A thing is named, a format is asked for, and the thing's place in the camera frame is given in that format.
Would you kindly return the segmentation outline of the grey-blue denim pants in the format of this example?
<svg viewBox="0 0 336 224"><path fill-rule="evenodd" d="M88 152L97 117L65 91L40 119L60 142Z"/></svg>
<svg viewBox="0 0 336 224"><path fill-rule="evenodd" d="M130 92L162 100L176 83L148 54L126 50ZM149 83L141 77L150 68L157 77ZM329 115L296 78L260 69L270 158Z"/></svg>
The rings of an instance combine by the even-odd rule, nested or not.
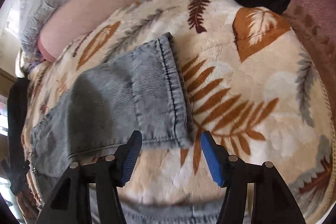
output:
<svg viewBox="0 0 336 224"><path fill-rule="evenodd" d="M132 132L146 148L187 148L192 116L169 33L80 74L31 132L31 164L60 177L72 160L114 153Z"/></svg>

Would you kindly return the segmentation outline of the leaf-pattern fleece blanket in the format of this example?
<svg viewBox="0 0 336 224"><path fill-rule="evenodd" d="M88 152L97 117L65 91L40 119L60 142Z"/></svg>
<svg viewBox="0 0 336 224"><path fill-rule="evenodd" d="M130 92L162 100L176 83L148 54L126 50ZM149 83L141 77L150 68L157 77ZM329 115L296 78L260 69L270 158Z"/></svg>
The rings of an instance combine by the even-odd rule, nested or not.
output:
<svg viewBox="0 0 336 224"><path fill-rule="evenodd" d="M120 52L170 32L176 39L195 127L228 151L275 163L307 223L321 223L335 202L335 129L327 77L293 16L234 0L144 0L121 8L93 31L75 28L62 54L31 74L31 102L22 133L31 131L87 69L118 42Z"/></svg>

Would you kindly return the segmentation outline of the black garment on left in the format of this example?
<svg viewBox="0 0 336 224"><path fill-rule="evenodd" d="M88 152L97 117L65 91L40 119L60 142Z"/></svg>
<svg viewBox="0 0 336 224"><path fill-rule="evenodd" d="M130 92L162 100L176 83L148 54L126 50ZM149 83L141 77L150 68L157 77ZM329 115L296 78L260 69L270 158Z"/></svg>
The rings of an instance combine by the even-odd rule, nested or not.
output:
<svg viewBox="0 0 336 224"><path fill-rule="evenodd" d="M29 83L30 81L26 78L18 78L11 87L7 99L9 159L3 159L1 167L11 183L10 190L14 195L21 192L22 187L27 182L26 174L30 169L30 162L25 159L21 143L21 134L27 115Z"/></svg>

